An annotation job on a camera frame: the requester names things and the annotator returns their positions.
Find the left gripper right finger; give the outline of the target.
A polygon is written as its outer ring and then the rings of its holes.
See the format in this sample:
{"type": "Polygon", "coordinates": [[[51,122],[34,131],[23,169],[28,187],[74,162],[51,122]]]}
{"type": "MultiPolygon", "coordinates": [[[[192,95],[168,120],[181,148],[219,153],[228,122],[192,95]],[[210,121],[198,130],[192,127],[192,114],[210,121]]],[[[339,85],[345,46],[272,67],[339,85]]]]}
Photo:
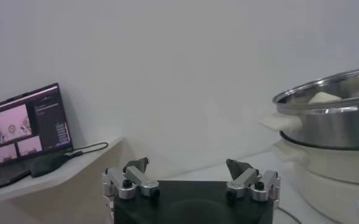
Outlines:
{"type": "Polygon", "coordinates": [[[261,173],[249,163],[226,159],[232,181],[227,182],[227,198],[235,201],[249,195],[253,201],[280,201],[280,175],[273,170],[261,173]]]}

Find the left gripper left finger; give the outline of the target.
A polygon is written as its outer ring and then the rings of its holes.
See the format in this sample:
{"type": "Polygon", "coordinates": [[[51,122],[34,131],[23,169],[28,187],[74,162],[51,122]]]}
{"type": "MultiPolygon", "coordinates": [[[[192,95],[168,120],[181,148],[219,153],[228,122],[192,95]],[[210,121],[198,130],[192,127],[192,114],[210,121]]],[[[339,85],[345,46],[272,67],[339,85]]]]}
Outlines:
{"type": "Polygon", "coordinates": [[[160,196],[160,185],[157,180],[145,174],[149,164],[147,157],[129,161],[122,169],[106,168],[102,173],[102,194],[109,198],[116,194],[122,200],[131,200],[139,189],[142,196],[155,200],[160,196]]]}

